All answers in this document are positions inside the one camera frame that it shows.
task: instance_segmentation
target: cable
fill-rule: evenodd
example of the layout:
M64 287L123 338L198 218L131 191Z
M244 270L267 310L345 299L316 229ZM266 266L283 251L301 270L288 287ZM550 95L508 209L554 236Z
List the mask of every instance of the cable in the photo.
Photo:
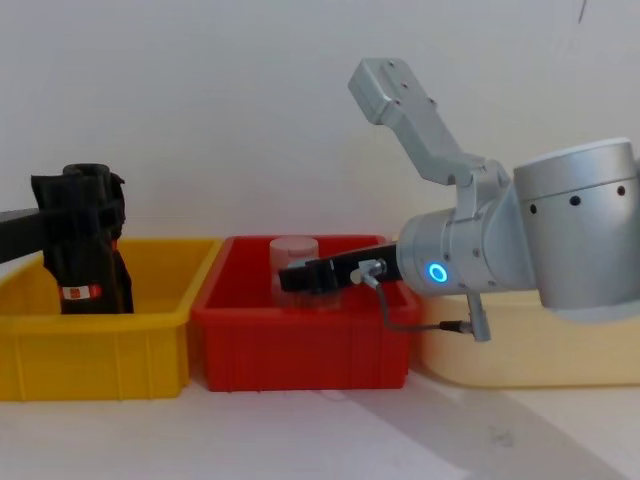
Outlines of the cable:
M444 330L447 332L456 333L472 333L471 322L463 321L444 321L440 323L433 323L428 325L401 325L394 323L391 320L389 314L389 304L387 303L387 297L382 289L382 284L378 283L375 287L375 291L378 294L378 300L380 301L380 309L382 310L383 323L386 328L395 332L426 332L433 330Z

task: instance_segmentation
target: blue led ring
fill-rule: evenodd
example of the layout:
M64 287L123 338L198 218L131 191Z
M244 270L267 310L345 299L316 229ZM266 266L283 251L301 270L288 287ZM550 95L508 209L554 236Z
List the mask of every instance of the blue led ring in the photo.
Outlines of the blue led ring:
M436 283L445 283L449 279L447 270L439 263L427 265L427 274Z

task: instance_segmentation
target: red plastic bin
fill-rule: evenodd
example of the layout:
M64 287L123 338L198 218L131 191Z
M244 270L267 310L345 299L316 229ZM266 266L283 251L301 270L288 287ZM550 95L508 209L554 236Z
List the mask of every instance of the red plastic bin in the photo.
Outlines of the red plastic bin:
M371 289L345 289L335 309L273 306L269 243L274 238L227 239L194 303L209 390L402 387L409 336L384 328ZM365 235L314 238L321 257L385 242ZM418 322L418 304L407 287L388 284L385 293L394 322Z

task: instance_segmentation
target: plastic bin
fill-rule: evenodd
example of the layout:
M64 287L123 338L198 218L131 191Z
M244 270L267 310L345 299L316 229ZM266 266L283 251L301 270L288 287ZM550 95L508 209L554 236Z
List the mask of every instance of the plastic bin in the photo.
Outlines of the plastic bin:
M0 284L0 400L175 397L189 309L221 242L122 240L135 314L60 315L42 258Z
M540 305L537 292L483 295L491 341L425 333L416 340L418 370L473 387L640 385L640 316L581 324ZM424 299L423 323L468 315L463 296Z
M192 310L203 327L212 391L400 388L409 336L383 327L376 293L345 289L335 309L278 308L271 297L269 243L228 239ZM384 243L376 236L316 236L320 256ZM419 321L401 283L385 287L393 321Z

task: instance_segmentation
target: white table surface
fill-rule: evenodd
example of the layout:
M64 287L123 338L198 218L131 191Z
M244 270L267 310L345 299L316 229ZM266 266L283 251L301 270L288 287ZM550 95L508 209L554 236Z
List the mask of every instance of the white table surface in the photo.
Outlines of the white table surface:
M2 480L640 479L640 389L0 404Z

